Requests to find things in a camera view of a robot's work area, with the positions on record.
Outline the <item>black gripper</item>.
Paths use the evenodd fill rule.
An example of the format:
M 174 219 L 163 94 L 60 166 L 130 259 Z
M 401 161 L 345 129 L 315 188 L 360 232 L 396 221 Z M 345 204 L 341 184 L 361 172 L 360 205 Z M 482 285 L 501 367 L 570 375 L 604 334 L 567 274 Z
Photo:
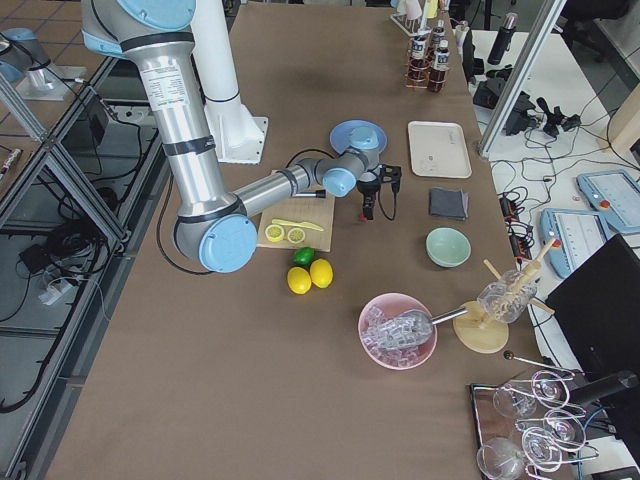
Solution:
M 362 220 L 371 221 L 374 219 L 376 196 L 381 188 L 380 179 L 376 173 L 365 172 L 356 182 L 356 188 L 363 195 Z

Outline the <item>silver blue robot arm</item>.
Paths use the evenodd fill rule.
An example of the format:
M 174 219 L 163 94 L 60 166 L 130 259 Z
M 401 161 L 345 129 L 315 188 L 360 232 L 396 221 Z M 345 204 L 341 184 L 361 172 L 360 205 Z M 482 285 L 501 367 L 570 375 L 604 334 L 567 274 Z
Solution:
M 154 114 L 182 205 L 176 248 L 211 272 L 230 273 L 253 256 L 252 216 L 315 185 L 344 197 L 379 164 L 371 127 L 353 130 L 336 159 L 302 159 L 234 192 L 227 190 L 217 153 L 259 138 L 247 109 L 217 126 L 213 95 L 240 103 L 223 7 L 218 1 L 84 1 L 82 33 L 88 49 L 133 62 Z
M 1 32 L 1 75 L 25 100 L 63 101 L 86 68 L 55 64 L 27 28 Z

